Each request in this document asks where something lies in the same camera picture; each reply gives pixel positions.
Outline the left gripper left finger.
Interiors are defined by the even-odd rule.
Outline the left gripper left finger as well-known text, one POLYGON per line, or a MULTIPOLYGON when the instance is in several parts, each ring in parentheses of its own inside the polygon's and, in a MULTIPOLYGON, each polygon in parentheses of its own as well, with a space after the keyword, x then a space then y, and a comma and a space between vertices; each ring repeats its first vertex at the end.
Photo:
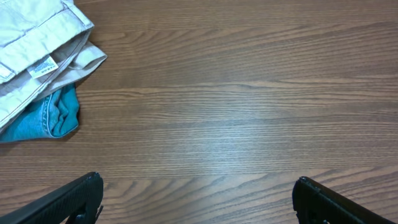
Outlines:
POLYGON ((53 192, 1 217, 8 224, 95 224, 103 206, 104 182, 89 172, 53 192))

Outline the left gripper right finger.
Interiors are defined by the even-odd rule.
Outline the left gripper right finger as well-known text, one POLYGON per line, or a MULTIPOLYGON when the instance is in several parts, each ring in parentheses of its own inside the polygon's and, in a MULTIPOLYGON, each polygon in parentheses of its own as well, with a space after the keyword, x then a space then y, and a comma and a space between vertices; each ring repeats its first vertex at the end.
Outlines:
POLYGON ((300 177, 292 191, 300 224, 395 224, 309 177, 300 177))

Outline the beige cotton shorts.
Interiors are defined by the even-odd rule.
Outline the beige cotton shorts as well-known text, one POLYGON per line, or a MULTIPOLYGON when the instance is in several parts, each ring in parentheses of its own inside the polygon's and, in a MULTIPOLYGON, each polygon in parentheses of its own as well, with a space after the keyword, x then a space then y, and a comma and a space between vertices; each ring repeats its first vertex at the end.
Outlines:
POLYGON ((71 0, 1 1, 1 129, 106 59, 93 28, 71 0))

